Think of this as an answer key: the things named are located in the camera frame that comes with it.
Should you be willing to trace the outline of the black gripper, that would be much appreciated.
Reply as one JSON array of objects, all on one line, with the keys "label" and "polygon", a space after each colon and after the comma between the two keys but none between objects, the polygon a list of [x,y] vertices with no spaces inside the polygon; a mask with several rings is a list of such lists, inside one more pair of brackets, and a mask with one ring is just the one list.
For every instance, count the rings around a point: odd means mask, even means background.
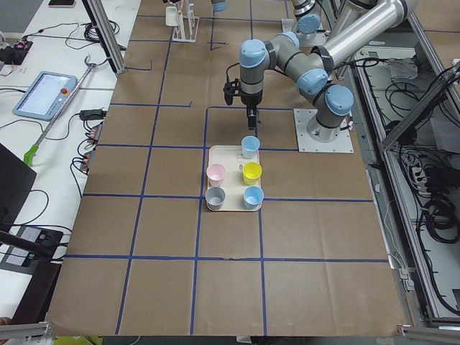
[{"label": "black gripper", "polygon": [[240,93],[241,102],[246,106],[247,109],[247,123],[248,129],[256,129],[257,128],[257,117],[258,117],[258,110],[257,106],[262,102],[262,92],[257,93]]}]

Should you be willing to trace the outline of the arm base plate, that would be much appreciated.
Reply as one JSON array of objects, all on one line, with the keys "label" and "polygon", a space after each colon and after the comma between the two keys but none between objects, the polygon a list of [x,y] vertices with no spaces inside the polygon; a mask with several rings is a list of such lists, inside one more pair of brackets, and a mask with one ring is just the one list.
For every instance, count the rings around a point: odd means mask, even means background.
[{"label": "arm base plate", "polygon": [[354,148],[346,120],[335,129],[321,126],[316,109],[293,109],[300,153],[353,154]]},{"label": "arm base plate", "polygon": [[296,48],[299,48],[305,35],[300,32],[298,21],[296,19],[282,19],[281,25],[282,33],[293,41]]}]

